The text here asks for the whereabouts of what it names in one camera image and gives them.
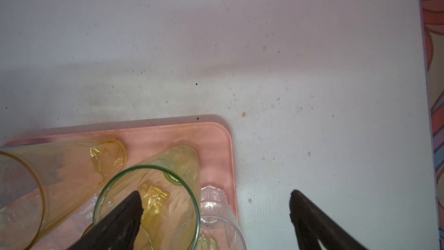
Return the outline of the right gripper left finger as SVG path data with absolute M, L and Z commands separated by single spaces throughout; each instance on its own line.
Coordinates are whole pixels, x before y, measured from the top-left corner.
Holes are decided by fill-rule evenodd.
M 70 246 L 71 250 L 132 250 L 143 214 L 139 192 L 126 197 L 86 235 Z

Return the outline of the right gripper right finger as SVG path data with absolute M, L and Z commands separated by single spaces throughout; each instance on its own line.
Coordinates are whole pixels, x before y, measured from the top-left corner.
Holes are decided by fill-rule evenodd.
M 301 250 L 319 250 L 321 246 L 327 250 L 365 249 L 302 192 L 292 191 L 289 206 Z

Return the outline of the clear glass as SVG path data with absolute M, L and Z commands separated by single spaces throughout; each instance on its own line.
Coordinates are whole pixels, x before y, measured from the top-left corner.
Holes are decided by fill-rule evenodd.
M 201 236 L 213 238 L 218 250 L 247 249 L 238 220 L 224 191 L 214 186 L 201 189 L 199 221 L 192 215 L 181 223 L 171 239 L 170 250 L 195 250 Z

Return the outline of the yellow green glass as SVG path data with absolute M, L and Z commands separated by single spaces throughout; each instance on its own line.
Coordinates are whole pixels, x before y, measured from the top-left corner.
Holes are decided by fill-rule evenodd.
M 1 148 L 1 249 L 27 250 L 127 163 L 115 138 Z

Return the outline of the pink plastic tray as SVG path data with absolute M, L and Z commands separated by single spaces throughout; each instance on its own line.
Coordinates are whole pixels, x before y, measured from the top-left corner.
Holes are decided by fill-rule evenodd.
M 6 147 L 41 144 L 72 140 L 116 138 L 127 148 L 131 167 L 143 159 L 177 145 L 193 148 L 201 162 L 201 186 L 214 186 L 225 192 L 228 204 L 236 218 L 237 196 L 235 186 L 232 141 L 227 129 L 215 122 L 186 123 L 165 126 L 139 126 L 110 130 L 87 131 L 86 128 L 53 128 L 44 134 L 33 134 L 14 138 Z M 78 208 L 65 222 L 43 237 L 32 250 L 65 250 L 83 235 L 92 223 L 93 208 L 98 194 Z

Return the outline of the amber glass row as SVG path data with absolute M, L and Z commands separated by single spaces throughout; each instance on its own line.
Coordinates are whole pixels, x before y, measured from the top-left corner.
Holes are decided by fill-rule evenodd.
M 145 232 L 144 229 L 139 229 L 139 233 L 136 236 L 135 243 L 134 243 L 134 249 L 135 250 L 152 250 L 152 244 L 150 241 L 150 238 L 148 234 Z

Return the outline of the light green glass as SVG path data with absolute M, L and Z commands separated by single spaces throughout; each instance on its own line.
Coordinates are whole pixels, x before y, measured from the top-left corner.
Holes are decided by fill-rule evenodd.
M 218 250 L 218 246 L 213 238 L 207 239 L 205 236 L 201 236 L 195 250 Z

